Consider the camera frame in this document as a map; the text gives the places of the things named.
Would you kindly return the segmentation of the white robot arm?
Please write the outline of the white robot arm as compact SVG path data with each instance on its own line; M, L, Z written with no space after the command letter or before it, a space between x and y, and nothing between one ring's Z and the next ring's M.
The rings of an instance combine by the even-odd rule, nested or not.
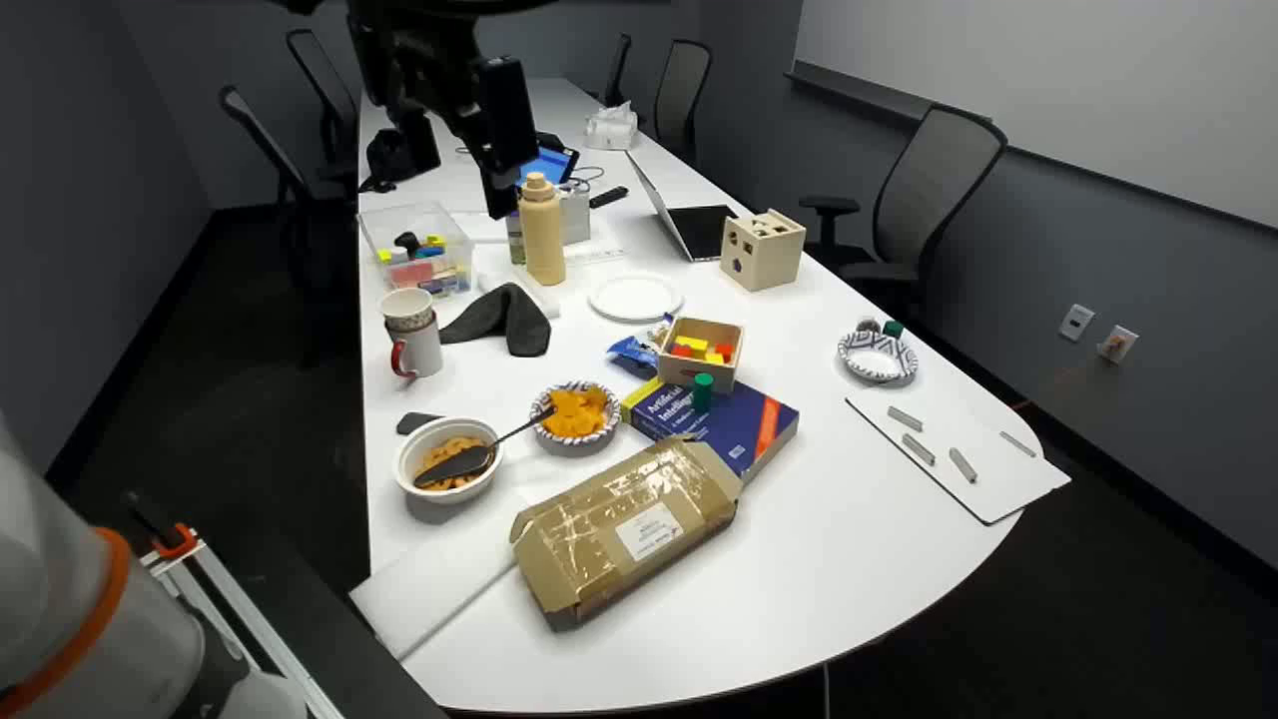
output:
M483 15L547 0L348 0L368 100L404 139L415 171L439 163L436 121L467 148L490 221L513 211L520 167L537 153L521 63L483 56Z

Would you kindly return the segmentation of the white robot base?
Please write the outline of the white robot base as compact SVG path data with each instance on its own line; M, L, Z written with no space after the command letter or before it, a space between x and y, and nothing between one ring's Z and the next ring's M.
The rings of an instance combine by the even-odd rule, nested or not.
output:
M0 425L0 719L310 719Z

